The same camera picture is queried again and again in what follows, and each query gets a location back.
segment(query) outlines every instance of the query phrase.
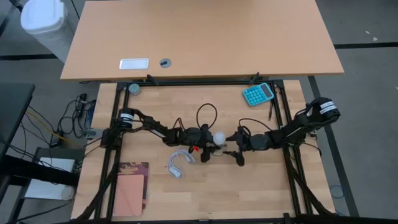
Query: white cable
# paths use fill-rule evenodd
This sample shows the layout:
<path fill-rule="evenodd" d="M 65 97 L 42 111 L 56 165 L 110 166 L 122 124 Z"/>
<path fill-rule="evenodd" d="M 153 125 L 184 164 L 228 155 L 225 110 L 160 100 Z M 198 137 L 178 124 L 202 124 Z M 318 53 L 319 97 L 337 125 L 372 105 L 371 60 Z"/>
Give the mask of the white cable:
<path fill-rule="evenodd" d="M 167 169 L 169 170 L 169 174 L 172 175 L 173 177 L 177 178 L 177 179 L 182 179 L 182 178 L 184 178 L 184 174 L 179 169 L 181 167 L 182 163 L 180 161 L 180 158 L 178 158 L 178 155 L 184 155 L 189 164 L 194 164 L 194 163 L 196 163 L 196 161 L 192 157 L 192 155 L 189 154 L 188 151 L 180 150 L 180 146 L 177 148 L 177 151 L 175 151 L 170 156 L 169 163 L 167 164 Z M 178 166 L 174 165 L 174 159 L 175 158 L 177 158 L 178 162 L 180 163 Z"/>

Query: teal calculator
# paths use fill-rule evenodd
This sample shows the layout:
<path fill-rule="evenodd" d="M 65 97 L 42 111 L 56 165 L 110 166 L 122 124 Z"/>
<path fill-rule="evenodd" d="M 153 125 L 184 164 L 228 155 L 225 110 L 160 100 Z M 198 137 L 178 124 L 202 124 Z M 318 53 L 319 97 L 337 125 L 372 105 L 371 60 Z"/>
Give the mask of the teal calculator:
<path fill-rule="evenodd" d="M 274 94 L 268 84 L 261 83 L 260 85 L 243 90 L 243 96 L 250 106 L 256 106 L 273 99 Z"/>

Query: wooden desk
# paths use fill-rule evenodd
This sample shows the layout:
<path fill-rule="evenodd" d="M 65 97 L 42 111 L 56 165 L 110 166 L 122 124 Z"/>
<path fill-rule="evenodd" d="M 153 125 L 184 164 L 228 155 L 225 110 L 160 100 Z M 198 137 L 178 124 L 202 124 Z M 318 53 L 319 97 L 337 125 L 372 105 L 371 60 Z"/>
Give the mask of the wooden desk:
<path fill-rule="evenodd" d="M 146 70 L 120 70 L 148 58 Z M 160 67 L 169 58 L 169 68 Z M 61 79 L 337 75 L 314 0 L 86 1 Z"/>
<path fill-rule="evenodd" d="M 143 87 L 140 95 L 129 98 L 129 107 L 153 116 L 168 127 L 178 117 L 182 118 L 185 127 L 190 127 L 197 125 L 195 116 L 199 106 L 213 103 L 218 110 L 218 119 L 211 128 L 213 133 L 233 134 L 238 119 L 244 117 L 266 121 L 270 128 L 276 129 L 275 115 L 267 121 L 269 103 L 249 107 L 241 94 L 244 88 L 244 85 Z M 300 82 L 285 81 L 285 88 L 291 113 L 295 114 L 305 105 Z M 100 86 L 93 128 L 109 126 L 115 89 L 114 83 Z M 214 115 L 212 108 L 204 107 L 199 122 L 211 123 Z M 247 121 L 244 125 L 252 133 L 265 131 L 263 126 L 254 122 Z M 307 142 L 316 145 L 314 139 L 307 139 Z M 96 146 L 94 143 L 86 151 Z M 236 148 L 234 142 L 228 143 L 229 150 Z M 324 206 L 333 211 L 318 151 L 306 145 L 300 148 L 308 186 Z M 175 150 L 176 147 L 167 147 L 161 139 L 146 131 L 124 135 L 121 162 L 149 162 L 147 207 L 139 217 L 114 217 L 113 220 L 274 218 L 281 217 L 284 212 L 294 216 L 282 150 L 247 152 L 244 154 L 244 167 L 238 167 L 229 156 L 212 156 L 205 164 L 188 165 L 183 161 L 182 180 L 175 179 L 167 171 L 169 156 Z M 200 161 L 199 153 L 194 152 L 193 156 Z M 97 149 L 85 158 L 72 218 L 79 216 L 94 197 L 100 182 L 103 157 L 104 149 Z M 108 196 L 105 195 L 103 214 Z"/>

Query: white trash bin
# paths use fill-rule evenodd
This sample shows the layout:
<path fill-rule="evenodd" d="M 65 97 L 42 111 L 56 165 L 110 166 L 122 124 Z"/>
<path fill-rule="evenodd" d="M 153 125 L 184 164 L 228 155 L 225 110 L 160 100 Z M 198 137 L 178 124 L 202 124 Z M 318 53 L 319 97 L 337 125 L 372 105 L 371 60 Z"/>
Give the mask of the white trash bin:
<path fill-rule="evenodd" d="M 61 0 L 30 0 L 21 13 L 22 28 L 63 63 L 73 39 L 67 16 L 68 9 Z"/>

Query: gray floor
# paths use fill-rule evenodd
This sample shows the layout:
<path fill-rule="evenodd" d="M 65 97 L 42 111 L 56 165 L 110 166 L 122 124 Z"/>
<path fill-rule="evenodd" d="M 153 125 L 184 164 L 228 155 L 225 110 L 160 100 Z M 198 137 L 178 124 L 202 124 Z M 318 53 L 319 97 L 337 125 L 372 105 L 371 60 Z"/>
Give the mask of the gray floor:
<path fill-rule="evenodd" d="M 334 44 L 398 41 L 398 1 L 393 0 L 321 0 L 317 1 Z M 0 22 L 9 10 L 7 0 L 0 0 Z M 48 50 L 27 35 L 15 12 L 0 38 L 0 55 L 47 54 Z M 342 160 L 361 216 L 398 219 L 398 48 L 338 50 L 345 74 L 339 77 L 317 77 L 321 94 L 332 98 L 342 117 L 333 125 Z M 80 93 L 96 97 L 98 84 L 81 85 L 61 82 L 63 64 L 57 59 L 0 61 L 3 82 L 34 83 L 36 90 L 31 105 L 55 124 L 65 105 Z M 313 99 L 306 78 L 300 79 L 307 101 Z M 34 130 L 27 120 L 24 125 Z M 323 151 L 323 164 L 330 185 L 340 184 L 336 175 L 325 134 L 320 131 L 318 144 Z M 44 147 L 29 133 L 28 151 Z M 18 130 L 13 144 L 23 147 L 23 132 Z M 17 187 L 10 187 L 5 202 L 12 202 Z M 5 223 L 9 208 L 0 205 L 0 223 Z M 21 217 L 41 212 L 64 202 L 29 200 Z M 334 199 L 336 209 L 348 214 L 344 199 Z M 67 206 L 27 223 L 67 221 L 72 206 Z"/>

